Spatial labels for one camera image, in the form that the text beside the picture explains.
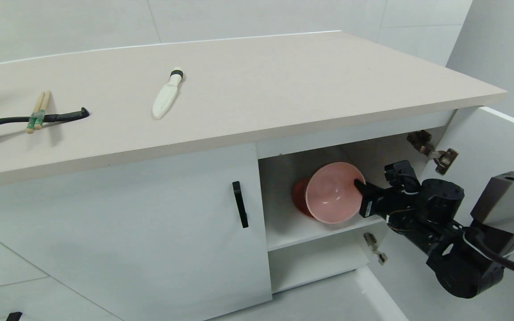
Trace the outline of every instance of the wooden chopsticks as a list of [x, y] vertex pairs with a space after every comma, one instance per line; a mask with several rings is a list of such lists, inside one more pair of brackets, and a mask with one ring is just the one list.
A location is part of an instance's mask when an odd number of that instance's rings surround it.
[[27, 123], [27, 128], [25, 129], [27, 134], [33, 134], [35, 130], [43, 128], [45, 112], [47, 112], [47, 107], [49, 107], [50, 98], [50, 90], [41, 92], [39, 98], [37, 98], [37, 102], [35, 102], [35, 107], [33, 108], [33, 113], [31, 114], [31, 117], [29, 117], [29, 122]]

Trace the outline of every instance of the metal hinge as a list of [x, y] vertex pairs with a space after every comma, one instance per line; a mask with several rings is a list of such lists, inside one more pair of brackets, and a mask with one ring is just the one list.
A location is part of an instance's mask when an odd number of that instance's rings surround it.
[[408, 133], [408, 142], [420, 153], [430, 157], [436, 163], [436, 172], [444, 175], [459, 153], [451, 148], [447, 151], [436, 151], [434, 146], [430, 144], [432, 136], [425, 130], [419, 132]]
[[386, 261], [388, 260], [388, 256], [386, 255], [386, 253], [378, 251], [378, 240], [376, 240], [374, 234], [366, 232], [364, 233], [364, 238], [366, 244], [368, 245], [372, 253], [376, 254], [378, 258], [378, 263], [380, 265], [384, 265], [384, 263], [386, 263]]

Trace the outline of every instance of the beige countertop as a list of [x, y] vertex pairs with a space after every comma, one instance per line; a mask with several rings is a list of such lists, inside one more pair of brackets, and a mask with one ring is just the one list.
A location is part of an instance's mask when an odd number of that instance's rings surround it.
[[[157, 93], [185, 73], [170, 111]], [[0, 64], [0, 118], [29, 116], [51, 90], [48, 113], [91, 116], [25, 133], [0, 126], [0, 185], [490, 104], [505, 91], [342, 32], [146, 45]]]

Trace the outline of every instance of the wall tile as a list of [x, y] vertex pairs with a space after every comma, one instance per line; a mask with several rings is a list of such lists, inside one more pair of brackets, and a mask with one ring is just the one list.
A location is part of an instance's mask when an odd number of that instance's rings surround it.
[[473, 0], [388, 0], [382, 27], [462, 25]]
[[0, 62], [151, 43], [146, 0], [0, 0]]
[[150, 0], [162, 43], [344, 30], [377, 40], [385, 0]]
[[461, 25], [382, 28], [378, 43], [445, 66], [460, 30]]

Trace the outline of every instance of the cabinet shelf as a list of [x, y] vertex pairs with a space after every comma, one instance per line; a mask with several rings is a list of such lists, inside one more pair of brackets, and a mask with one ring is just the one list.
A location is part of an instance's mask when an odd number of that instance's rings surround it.
[[340, 224], [324, 224], [298, 211], [291, 199], [293, 184], [331, 162], [349, 160], [339, 146], [259, 160], [269, 251], [383, 222], [379, 217], [355, 215]]
[[348, 231], [269, 252], [273, 293], [336, 276], [369, 263], [357, 233]]

